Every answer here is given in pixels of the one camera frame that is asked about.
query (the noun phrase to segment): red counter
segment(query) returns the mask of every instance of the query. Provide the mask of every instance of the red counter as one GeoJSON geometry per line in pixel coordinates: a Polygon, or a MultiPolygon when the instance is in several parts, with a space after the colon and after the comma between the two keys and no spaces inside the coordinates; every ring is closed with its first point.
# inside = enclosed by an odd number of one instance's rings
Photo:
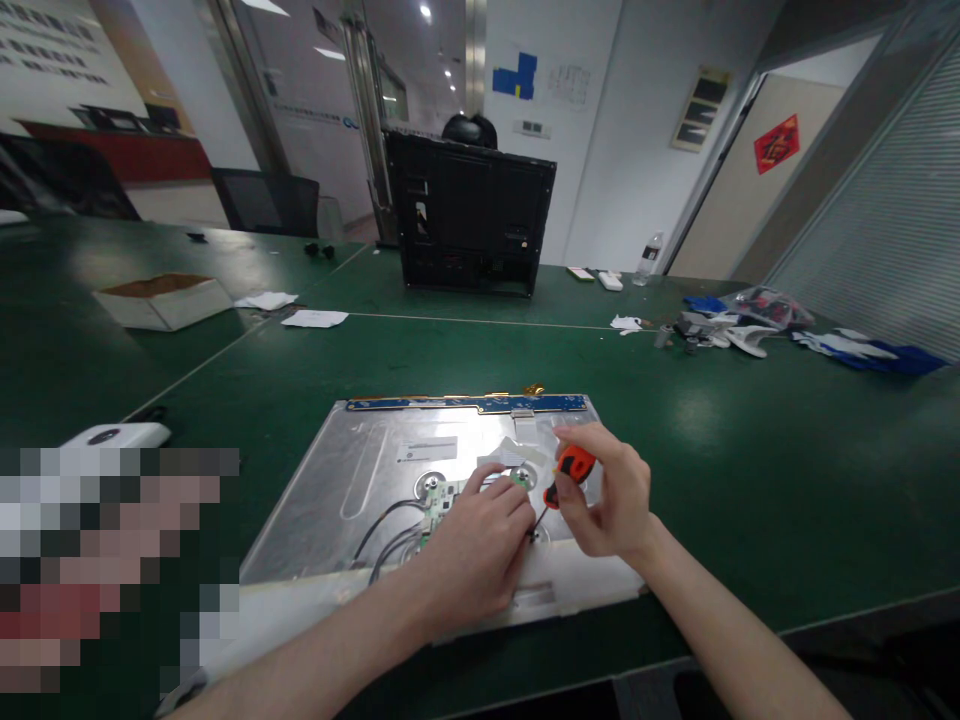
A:
{"type": "Polygon", "coordinates": [[[17,122],[40,140],[68,140],[96,148],[123,184],[210,180],[210,161],[194,138],[17,122]]]}

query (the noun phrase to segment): plastic bottle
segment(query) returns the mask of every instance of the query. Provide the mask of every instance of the plastic bottle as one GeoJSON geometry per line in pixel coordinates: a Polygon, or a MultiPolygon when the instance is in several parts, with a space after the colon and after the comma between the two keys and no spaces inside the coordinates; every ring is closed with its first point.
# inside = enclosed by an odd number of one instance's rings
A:
{"type": "Polygon", "coordinates": [[[663,233],[657,233],[643,249],[643,257],[640,258],[640,264],[637,265],[637,271],[633,274],[634,285],[646,285],[653,274],[653,266],[657,263],[657,257],[660,255],[660,248],[663,247],[663,233]]]}

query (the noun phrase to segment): hand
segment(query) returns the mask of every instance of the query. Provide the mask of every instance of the hand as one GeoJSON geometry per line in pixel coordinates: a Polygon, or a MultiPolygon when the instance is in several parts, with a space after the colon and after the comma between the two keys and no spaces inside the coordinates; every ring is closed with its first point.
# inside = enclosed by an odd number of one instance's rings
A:
{"type": "Polygon", "coordinates": [[[506,610],[513,599],[537,518],[527,492],[508,477],[480,492],[486,477],[504,469],[477,468],[430,542],[398,571],[421,589],[431,640],[506,610]]]}
{"type": "Polygon", "coordinates": [[[587,507],[583,490],[571,478],[557,473],[560,512],[580,549],[591,557],[619,555],[633,566],[642,565],[653,548],[650,513],[650,466],[637,451],[617,440],[600,423],[557,427],[559,459],[568,445],[576,445],[603,465],[600,502],[587,507]]]}

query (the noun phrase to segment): forearm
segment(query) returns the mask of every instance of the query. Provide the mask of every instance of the forearm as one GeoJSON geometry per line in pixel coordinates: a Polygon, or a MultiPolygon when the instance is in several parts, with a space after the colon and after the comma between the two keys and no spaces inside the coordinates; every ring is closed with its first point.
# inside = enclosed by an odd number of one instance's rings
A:
{"type": "Polygon", "coordinates": [[[360,690],[429,642],[417,595],[403,573],[390,573],[173,717],[331,718],[360,690]]]}
{"type": "Polygon", "coordinates": [[[666,608],[736,718],[848,718],[786,645],[651,517],[643,555],[624,558],[666,608]]]}

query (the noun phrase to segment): plastic bag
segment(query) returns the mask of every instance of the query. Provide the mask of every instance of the plastic bag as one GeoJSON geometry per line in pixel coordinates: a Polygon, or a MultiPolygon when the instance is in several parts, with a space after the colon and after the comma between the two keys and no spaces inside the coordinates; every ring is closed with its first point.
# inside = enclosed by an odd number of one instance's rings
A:
{"type": "Polygon", "coordinates": [[[724,295],[720,301],[730,312],[757,320],[777,330],[812,327],[816,323],[813,315],[792,297],[763,285],[724,295]]]}

